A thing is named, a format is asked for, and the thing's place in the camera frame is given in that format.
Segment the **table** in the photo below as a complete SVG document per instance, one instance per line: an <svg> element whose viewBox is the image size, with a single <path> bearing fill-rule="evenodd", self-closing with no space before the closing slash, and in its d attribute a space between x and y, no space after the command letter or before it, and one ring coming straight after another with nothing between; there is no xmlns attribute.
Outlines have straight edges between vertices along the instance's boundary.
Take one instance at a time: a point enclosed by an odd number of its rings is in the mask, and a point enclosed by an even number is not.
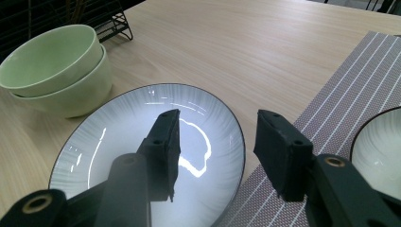
<svg viewBox="0 0 401 227"><path fill-rule="evenodd" d="M401 17L303 0L148 0L126 11L133 41L104 45L109 99L153 83L200 87L222 99L243 130L246 180L256 113L293 122L369 30L401 34ZM0 90L0 216L47 188L63 143L83 117L39 113Z"/></svg>

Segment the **light green bowl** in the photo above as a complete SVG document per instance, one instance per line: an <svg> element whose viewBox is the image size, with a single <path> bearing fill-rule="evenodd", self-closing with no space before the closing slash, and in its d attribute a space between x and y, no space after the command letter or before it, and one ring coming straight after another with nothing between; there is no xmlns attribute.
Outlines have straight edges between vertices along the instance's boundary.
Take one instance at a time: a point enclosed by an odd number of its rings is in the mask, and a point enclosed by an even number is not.
<svg viewBox="0 0 401 227"><path fill-rule="evenodd" d="M75 83L102 58L90 26L62 26L15 49L0 65L0 86L18 96L43 96Z"/></svg>
<svg viewBox="0 0 401 227"><path fill-rule="evenodd" d="M99 107L112 88L111 66L106 49L99 65L71 86L50 95L22 97L11 94L35 110L69 118L88 114Z"/></svg>

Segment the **dish rack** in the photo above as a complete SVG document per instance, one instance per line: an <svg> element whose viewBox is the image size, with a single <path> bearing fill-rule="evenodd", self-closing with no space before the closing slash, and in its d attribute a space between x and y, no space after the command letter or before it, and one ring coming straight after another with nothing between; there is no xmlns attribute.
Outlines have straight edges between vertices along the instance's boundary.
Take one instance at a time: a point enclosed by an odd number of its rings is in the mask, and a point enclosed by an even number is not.
<svg viewBox="0 0 401 227"><path fill-rule="evenodd" d="M100 42L132 32L118 0L0 1L0 62L28 40L59 26L84 24L95 29Z"/></svg>

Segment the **gray placemat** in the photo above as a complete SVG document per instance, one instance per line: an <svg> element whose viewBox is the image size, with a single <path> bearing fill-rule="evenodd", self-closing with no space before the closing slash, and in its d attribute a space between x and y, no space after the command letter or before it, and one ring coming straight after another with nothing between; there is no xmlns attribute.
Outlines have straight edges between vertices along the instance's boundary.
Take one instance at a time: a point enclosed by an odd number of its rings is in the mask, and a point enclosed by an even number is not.
<svg viewBox="0 0 401 227"><path fill-rule="evenodd" d="M294 123L314 153L349 157L364 122L401 103L401 38L369 32ZM308 226L305 204L277 198L262 166L219 226Z"/></svg>

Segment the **wood grain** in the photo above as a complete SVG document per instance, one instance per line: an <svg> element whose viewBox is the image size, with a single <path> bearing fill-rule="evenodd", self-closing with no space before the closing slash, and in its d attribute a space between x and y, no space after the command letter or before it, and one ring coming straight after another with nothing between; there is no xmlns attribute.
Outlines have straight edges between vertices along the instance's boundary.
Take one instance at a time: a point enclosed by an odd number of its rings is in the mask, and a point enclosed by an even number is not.
<svg viewBox="0 0 401 227"><path fill-rule="evenodd" d="M293 122L369 30L401 34L401 17L301 0L148 0L126 11L133 41L104 43L113 98L185 83L222 99L242 127L246 179L258 109ZM38 113L0 90L0 216L47 188L63 143L84 119Z"/></svg>

